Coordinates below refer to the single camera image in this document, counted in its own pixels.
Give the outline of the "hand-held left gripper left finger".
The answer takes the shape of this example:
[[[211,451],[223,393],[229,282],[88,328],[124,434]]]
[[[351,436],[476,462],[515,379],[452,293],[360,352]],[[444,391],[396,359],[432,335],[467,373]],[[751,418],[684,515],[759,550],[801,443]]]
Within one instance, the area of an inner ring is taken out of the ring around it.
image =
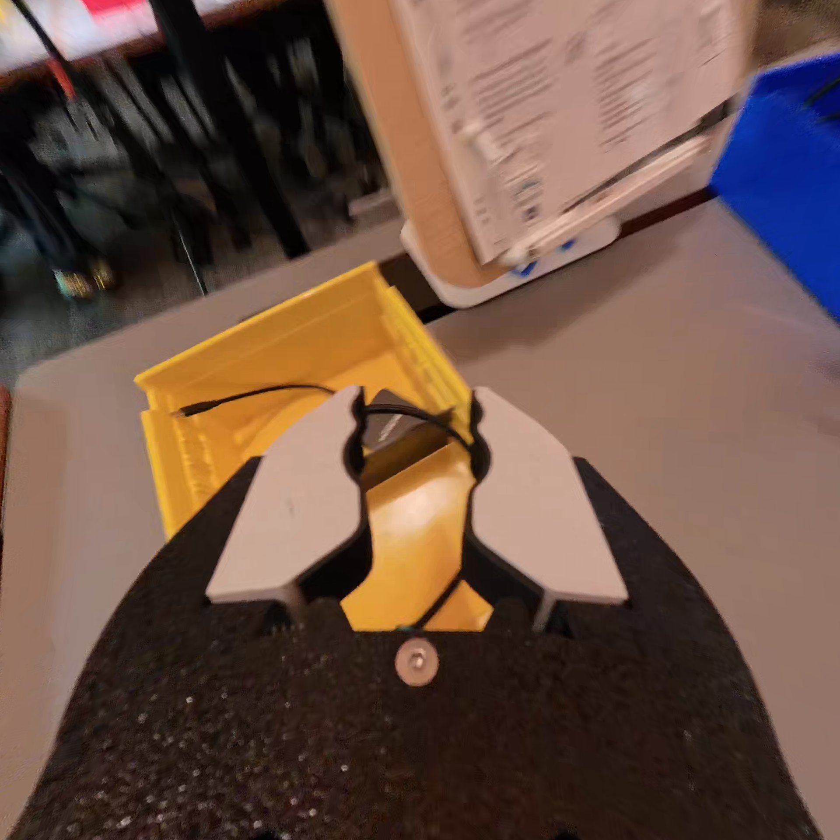
[[[341,602],[372,568],[362,486],[364,389],[351,385],[263,454],[205,590],[213,604]]]

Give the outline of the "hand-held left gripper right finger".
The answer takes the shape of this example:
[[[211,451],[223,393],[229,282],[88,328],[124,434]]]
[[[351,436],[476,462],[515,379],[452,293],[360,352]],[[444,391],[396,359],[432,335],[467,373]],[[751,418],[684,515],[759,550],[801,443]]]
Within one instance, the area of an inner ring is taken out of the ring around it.
[[[515,601],[535,632],[559,605],[624,606],[627,584],[571,452],[485,386],[469,408],[470,467],[461,577],[496,608]]]

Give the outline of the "yellow plastic bin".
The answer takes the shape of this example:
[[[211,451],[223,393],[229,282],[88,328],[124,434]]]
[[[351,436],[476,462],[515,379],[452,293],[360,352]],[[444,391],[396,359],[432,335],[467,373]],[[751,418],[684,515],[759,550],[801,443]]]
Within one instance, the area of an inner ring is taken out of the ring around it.
[[[369,263],[226,329],[137,374],[164,535],[172,539],[250,458],[317,408],[319,393],[255,395],[204,415],[196,402],[291,383],[364,388],[366,402],[405,402],[443,416],[466,441],[470,389],[401,293]],[[491,606],[461,582],[421,625],[460,566],[473,477],[456,442],[367,493],[371,574],[341,606],[358,631],[479,631]]]

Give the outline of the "blue plastic bin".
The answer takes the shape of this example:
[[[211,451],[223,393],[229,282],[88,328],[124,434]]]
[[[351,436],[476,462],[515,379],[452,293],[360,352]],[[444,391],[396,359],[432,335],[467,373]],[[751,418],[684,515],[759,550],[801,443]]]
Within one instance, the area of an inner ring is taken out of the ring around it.
[[[756,76],[710,188],[838,321],[838,52]]]

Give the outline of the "white printed paper sheets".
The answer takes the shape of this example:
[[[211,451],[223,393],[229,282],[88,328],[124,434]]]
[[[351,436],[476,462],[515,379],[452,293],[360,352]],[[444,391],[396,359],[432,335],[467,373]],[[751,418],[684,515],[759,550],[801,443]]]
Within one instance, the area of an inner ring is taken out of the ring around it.
[[[487,265],[740,89],[750,2],[393,2],[470,244]]]

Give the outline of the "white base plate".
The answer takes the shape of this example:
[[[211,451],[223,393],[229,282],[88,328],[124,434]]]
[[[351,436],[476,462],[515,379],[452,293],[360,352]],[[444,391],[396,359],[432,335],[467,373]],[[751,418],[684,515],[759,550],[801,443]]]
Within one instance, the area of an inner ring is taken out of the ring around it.
[[[618,239],[621,228],[622,226],[615,217],[609,217],[574,237],[577,239],[577,245],[571,251],[565,254],[558,253],[557,247],[547,255],[540,257],[538,259],[539,264],[530,278],[526,280],[516,278],[510,276],[507,272],[482,287],[459,287],[437,277],[427,263],[414,227],[410,222],[403,224],[400,240],[405,251],[441,302],[454,309],[470,309],[608,247]]]

